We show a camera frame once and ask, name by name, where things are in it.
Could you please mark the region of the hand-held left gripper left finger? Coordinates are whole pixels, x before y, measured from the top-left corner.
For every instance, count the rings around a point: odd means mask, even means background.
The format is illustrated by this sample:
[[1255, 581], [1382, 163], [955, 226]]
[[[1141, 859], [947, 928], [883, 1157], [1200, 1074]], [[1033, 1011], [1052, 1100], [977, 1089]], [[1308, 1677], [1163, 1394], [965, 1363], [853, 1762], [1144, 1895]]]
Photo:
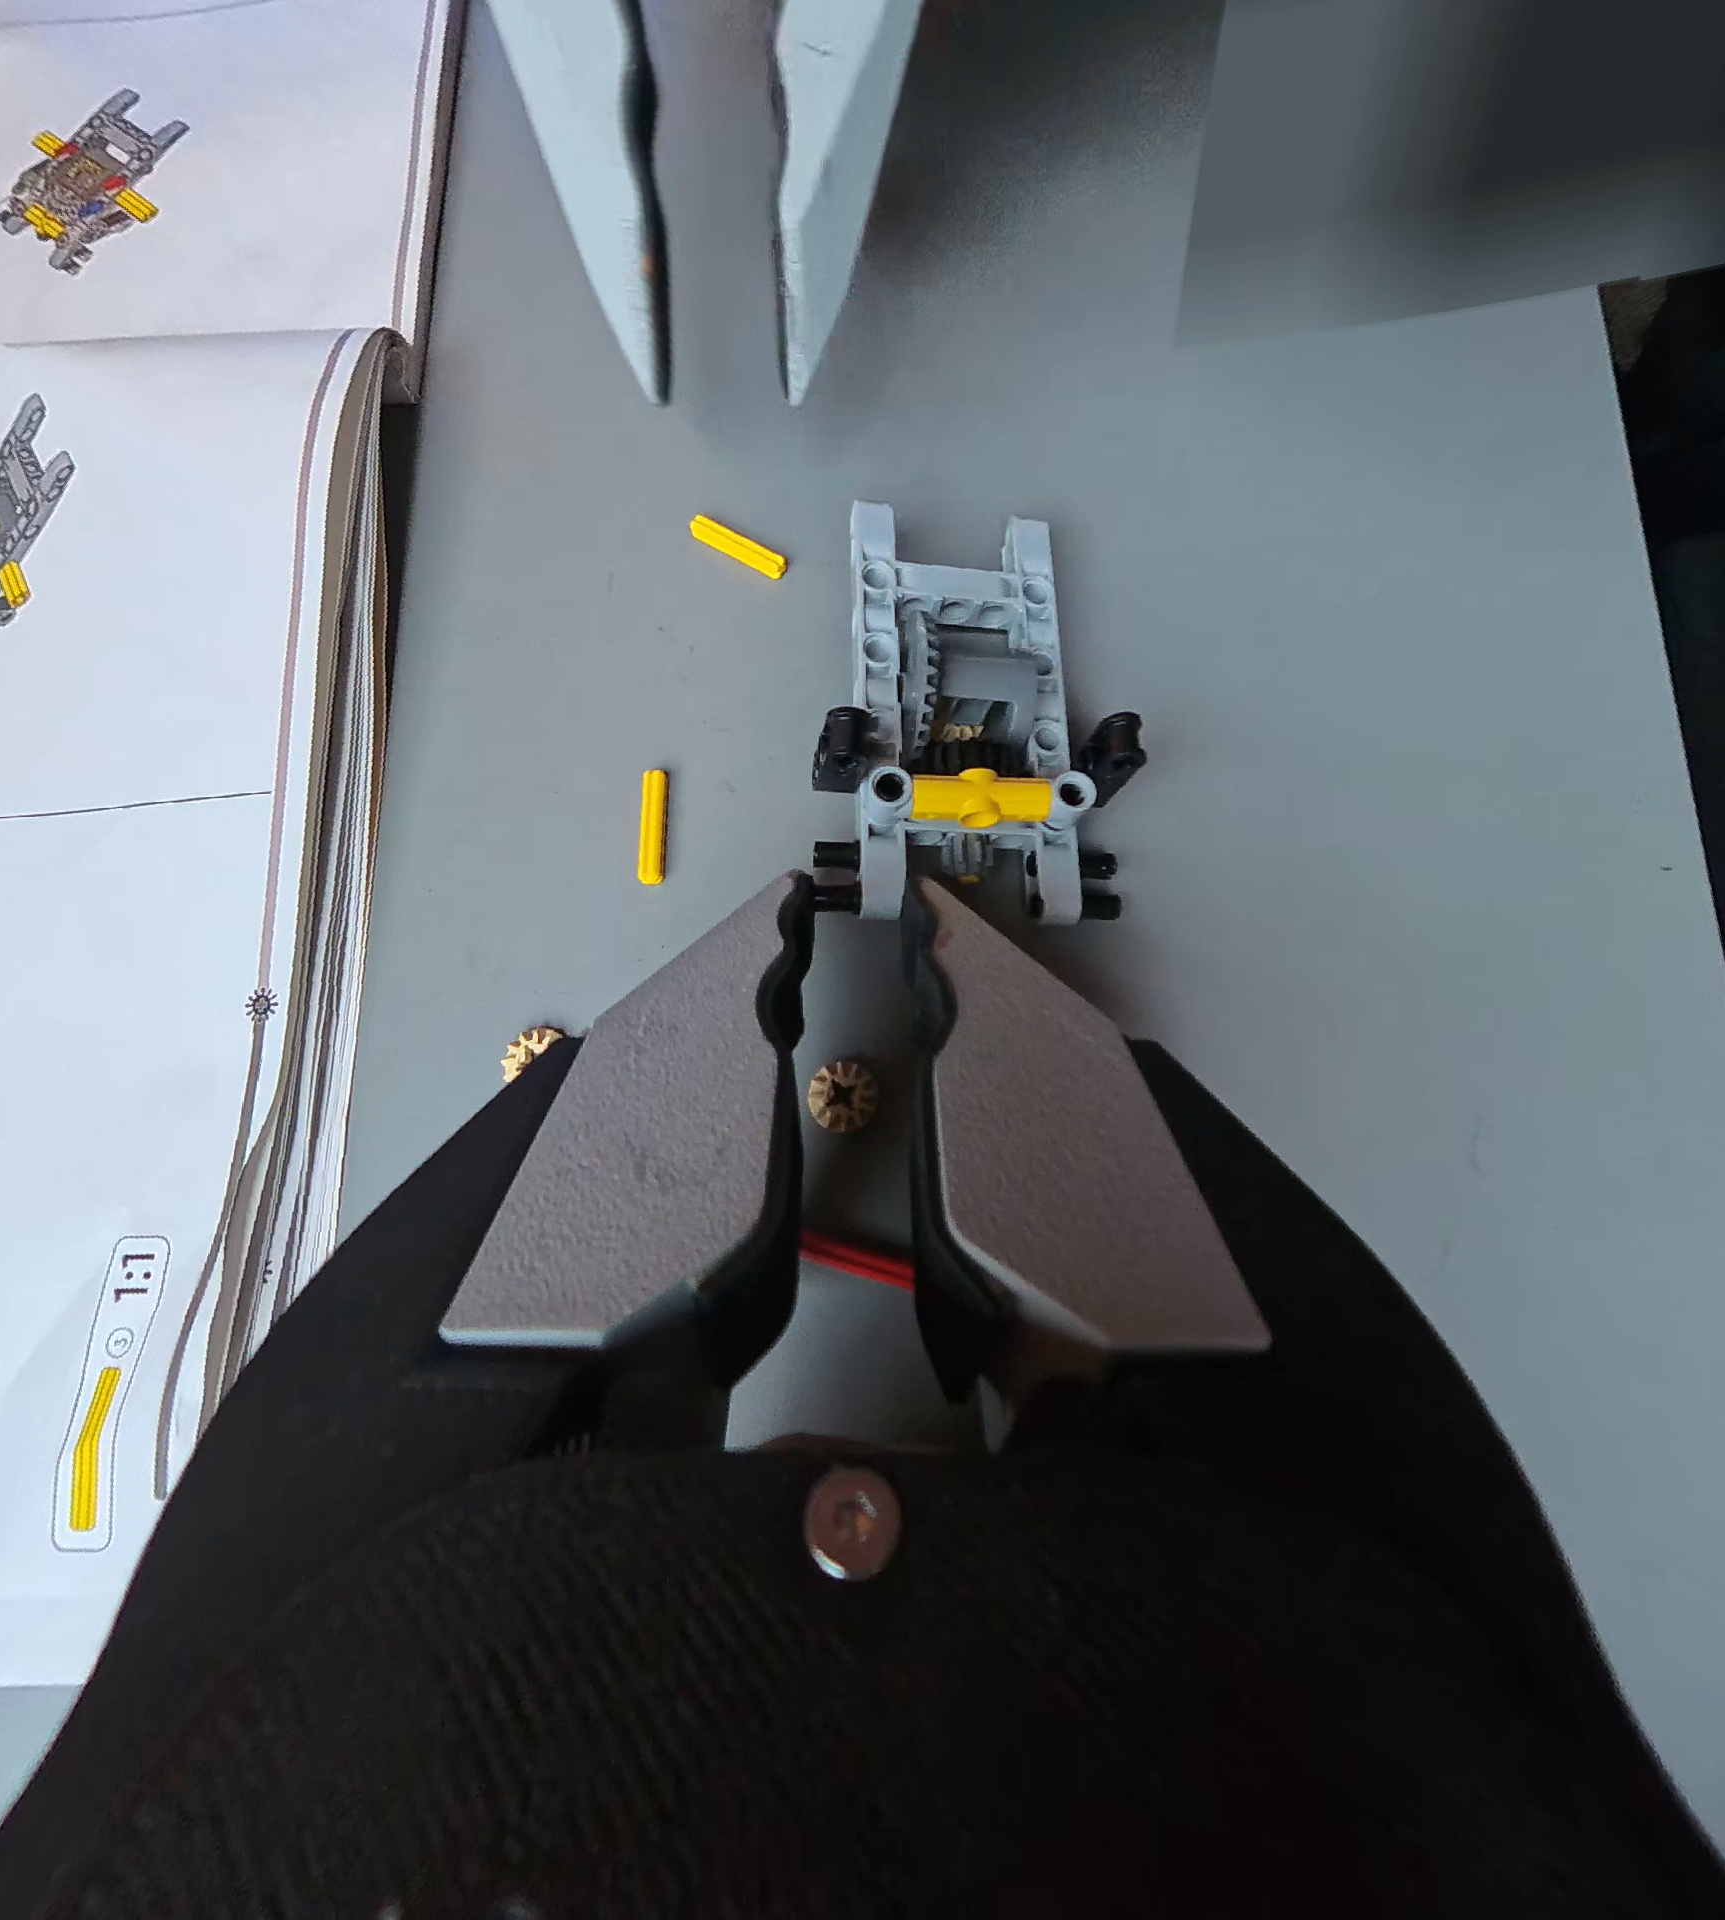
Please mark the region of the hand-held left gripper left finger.
[[815, 881], [784, 872], [605, 1011], [439, 1334], [730, 1390], [795, 1309]]

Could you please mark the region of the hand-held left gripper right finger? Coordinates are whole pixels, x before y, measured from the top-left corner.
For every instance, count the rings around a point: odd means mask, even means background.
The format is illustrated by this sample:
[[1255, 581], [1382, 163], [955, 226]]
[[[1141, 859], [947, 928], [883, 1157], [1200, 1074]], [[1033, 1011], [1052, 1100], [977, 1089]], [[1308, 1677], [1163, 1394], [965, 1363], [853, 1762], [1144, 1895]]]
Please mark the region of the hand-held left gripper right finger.
[[1249, 1360], [1264, 1315], [1122, 1030], [939, 881], [907, 886], [910, 1226], [947, 1402]]

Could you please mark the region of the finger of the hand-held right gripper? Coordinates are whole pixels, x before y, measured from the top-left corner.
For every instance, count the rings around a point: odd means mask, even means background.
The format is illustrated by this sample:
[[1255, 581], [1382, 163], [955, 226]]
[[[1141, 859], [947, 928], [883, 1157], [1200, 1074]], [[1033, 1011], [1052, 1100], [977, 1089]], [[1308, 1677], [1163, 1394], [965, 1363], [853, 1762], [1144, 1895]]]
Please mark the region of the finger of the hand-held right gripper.
[[658, 83], [644, 8], [491, 3], [486, 11], [594, 299], [649, 405], [666, 405]]
[[802, 405], [847, 295], [919, 17], [919, 3], [777, 12], [777, 286], [790, 407]]

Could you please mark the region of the grey lego frame assembly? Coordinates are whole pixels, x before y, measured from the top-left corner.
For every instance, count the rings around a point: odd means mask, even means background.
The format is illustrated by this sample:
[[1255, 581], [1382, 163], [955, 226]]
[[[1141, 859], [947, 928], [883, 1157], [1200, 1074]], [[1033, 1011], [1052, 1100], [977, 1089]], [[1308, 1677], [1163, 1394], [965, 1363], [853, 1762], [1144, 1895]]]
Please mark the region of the grey lego frame assembly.
[[1009, 519], [993, 569], [917, 564], [894, 508], [855, 501], [847, 584], [853, 688], [811, 771], [853, 813], [813, 851], [825, 904], [896, 919], [915, 878], [1014, 878], [1037, 924], [1119, 919], [1115, 853], [1081, 833], [1144, 769], [1142, 719], [1073, 741], [1048, 524]]

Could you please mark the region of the red long lego axle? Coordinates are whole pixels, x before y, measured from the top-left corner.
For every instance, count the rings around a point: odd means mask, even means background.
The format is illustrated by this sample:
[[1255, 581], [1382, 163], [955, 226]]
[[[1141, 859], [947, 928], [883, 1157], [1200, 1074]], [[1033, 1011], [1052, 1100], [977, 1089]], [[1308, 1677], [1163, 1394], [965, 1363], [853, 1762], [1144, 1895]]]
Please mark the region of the red long lego axle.
[[863, 1246], [811, 1230], [800, 1232], [799, 1253], [802, 1262], [821, 1268], [831, 1274], [882, 1283], [896, 1288], [898, 1294], [912, 1294], [917, 1288], [917, 1271], [910, 1256]]

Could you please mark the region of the white lego instruction booklet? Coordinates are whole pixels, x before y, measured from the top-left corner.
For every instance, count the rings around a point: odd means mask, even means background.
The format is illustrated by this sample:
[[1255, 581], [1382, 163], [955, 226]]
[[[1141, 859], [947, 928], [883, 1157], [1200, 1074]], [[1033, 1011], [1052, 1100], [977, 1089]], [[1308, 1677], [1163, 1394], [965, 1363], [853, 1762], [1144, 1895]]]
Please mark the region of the white lego instruction booklet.
[[334, 1243], [461, 6], [0, 6], [0, 1687]]

